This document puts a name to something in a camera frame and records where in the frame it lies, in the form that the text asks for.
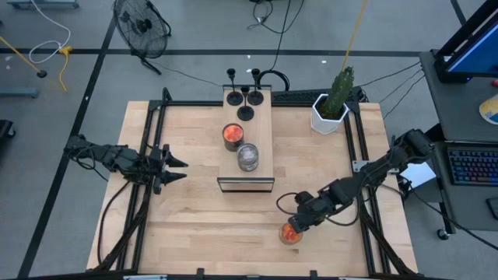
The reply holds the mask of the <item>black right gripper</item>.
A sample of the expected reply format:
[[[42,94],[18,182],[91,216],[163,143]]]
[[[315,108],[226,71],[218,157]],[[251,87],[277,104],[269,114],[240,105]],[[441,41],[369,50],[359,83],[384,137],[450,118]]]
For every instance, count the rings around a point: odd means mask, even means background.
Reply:
[[[315,198],[307,191],[296,194],[294,201],[297,203],[296,214],[288,218],[288,223],[296,233],[299,228],[304,233],[314,226],[319,226],[331,210],[331,205],[326,200]]]

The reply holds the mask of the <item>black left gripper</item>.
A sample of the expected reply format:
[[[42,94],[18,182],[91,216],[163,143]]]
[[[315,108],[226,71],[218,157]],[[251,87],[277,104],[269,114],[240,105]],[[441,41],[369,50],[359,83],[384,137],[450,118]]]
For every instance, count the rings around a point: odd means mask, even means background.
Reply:
[[[154,194],[160,194],[163,185],[183,179],[187,176],[185,173],[168,173],[165,170],[166,161],[169,167],[188,167],[187,163],[169,155],[169,149],[170,146],[168,144],[163,145],[162,148],[158,145],[154,145],[148,155],[149,170],[153,176]]]

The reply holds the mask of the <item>orange candle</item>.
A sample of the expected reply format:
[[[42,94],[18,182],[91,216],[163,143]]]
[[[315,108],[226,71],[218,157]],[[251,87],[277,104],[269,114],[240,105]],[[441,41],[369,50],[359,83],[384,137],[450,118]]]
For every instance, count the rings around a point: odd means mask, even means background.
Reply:
[[[222,135],[224,146],[230,152],[236,152],[244,143],[244,130],[239,124],[227,124],[223,128]]]
[[[303,238],[302,233],[294,230],[291,224],[285,223],[279,230],[279,239],[285,245],[293,245],[299,243]]]

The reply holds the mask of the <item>silver grey candle jar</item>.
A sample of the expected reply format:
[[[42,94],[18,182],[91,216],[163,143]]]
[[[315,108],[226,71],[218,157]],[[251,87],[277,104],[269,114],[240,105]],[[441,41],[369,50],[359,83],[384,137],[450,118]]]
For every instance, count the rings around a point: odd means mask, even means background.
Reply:
[[[258,149],[251,143],[244,143],[237,149],[237,164],[244,172],[251,172],[258,168]]]

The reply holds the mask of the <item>black candlestick holder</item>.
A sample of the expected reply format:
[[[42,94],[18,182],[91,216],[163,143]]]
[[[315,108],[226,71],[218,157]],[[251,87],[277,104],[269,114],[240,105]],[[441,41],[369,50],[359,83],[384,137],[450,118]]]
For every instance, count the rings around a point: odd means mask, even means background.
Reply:
[[[247,101],[253,106],[260,105],[264,101],[264,95],[258,90],[258,76],[261,71],[258,68],[253,68],[251,74],[254,80],[254,89],[248,94]]]
[[[242,86],[241,92],[244,98],[244,104],[237,110],[237,116],[242,121],[249,121],[254,117],[254,110],[247,105],[247,96],[249,93],[249,86]]]

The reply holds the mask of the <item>black round lid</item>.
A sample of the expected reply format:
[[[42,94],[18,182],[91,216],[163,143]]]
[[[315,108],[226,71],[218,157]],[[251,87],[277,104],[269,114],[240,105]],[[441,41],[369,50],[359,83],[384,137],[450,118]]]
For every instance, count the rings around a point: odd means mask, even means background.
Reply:
[[[228,68],[226,70],[226,74],[228,75],[228,77],[231,81],[231,85],[232,85],[232,91],[227,95],[226,101],[229,105],[232,105],[232,106],[240,105],[244,99],[242,93],[235,90],[235,86],[234,86],[235,73],[236,73],[236,70],[233,68]]]

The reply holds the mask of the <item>white hexagonal plant pot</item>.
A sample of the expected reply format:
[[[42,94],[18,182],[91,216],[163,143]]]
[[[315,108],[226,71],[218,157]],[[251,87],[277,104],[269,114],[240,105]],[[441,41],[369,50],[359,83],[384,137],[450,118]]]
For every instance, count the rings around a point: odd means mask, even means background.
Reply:
[[[348,106],[344,103],[338,119],[323,118],[318,111],[318,106],[320,102],[325,101],[327,97],[328,94],[321,94],[314,102],[311,111],[310,126],[320,135],[328,135],[334,131],[337,131],[349,112]]]

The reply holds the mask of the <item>white box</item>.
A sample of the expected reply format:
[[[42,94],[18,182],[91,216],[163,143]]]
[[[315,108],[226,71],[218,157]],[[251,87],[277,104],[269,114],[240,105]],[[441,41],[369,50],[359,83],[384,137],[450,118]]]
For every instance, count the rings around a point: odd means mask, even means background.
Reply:
[[[413,188],[437,177],[427,163],[409,163],[407,168],[400,173],[400,176],[406,179]]]

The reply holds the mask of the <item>black power strip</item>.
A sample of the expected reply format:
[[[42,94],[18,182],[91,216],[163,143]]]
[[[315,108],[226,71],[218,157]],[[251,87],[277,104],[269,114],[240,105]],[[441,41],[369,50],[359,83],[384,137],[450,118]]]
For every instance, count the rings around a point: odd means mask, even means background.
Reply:
[[[273,92],[272,102],[310,106],[314,104],[320,95],[328,95],[330,92],[330,89],[302,89]],[[369,102],[368,97],[361,87],[353,87],[346,101],[357,103]]]

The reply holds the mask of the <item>black floor fan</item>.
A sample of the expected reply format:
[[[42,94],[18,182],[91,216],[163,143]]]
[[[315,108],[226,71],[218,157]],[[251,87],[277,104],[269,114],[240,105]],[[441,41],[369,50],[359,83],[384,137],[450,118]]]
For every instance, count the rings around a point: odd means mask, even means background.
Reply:
[[[172,32],[169,23],[150,0],[114,0],[112,11],[117,31],[131,55],[161,75],[162,72],[149,59],[159,58],[167,49]]]

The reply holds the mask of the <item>grey floor bar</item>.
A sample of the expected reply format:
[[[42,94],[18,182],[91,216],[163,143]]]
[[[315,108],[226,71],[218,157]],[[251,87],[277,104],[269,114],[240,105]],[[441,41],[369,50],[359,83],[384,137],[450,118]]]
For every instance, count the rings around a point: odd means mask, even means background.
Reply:
[[[36,99],[39,92],[36,88],[1,88],[0,97],[31,97]]]

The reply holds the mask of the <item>black floor object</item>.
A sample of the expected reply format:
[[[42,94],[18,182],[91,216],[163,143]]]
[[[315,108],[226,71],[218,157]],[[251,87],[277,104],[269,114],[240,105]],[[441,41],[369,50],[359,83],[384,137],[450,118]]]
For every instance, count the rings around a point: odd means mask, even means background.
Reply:
[[[13,127],[13,122],[9,120],[0,120],[0,141],[13,138],[16,135],[16,130]]]

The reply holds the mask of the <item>yellow white blue disc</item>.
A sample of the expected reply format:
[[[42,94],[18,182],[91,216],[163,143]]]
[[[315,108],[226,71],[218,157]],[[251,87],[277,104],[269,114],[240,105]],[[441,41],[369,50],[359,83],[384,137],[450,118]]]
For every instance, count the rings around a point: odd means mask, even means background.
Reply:
[[[479,113],[488,123],[498,125],[498,94],[481,103]]]

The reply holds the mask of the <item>black computer monitor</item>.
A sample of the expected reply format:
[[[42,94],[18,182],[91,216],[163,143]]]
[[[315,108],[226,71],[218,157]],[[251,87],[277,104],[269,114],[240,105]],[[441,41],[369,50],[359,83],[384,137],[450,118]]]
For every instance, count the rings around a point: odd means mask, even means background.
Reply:
[[[442,83],[498,78],[498,0],[485,0],[433,56]]]

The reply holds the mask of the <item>wooden shelf with black frame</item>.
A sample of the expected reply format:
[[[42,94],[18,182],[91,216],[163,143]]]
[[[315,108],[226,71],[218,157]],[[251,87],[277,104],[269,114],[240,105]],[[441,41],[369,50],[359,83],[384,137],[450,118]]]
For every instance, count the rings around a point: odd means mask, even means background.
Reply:
[[[223,193],[270,193],[275,183],[273,172],[272,144],[272,97],[267,87],[260,90],[263,102],[253,107],[254,116],[242,121],[237,116],[240,108],[230,105],[227,97],[232,86],[223,87],[223,109],[219,127],[219,176],[217,183]],[[245,143],[255,145],[258,150],[258,167],[253,171],[243,171],[237,162],[237,154],[228,150],[223,140],[223,129],[228,124],[238,124],[244,130]]]

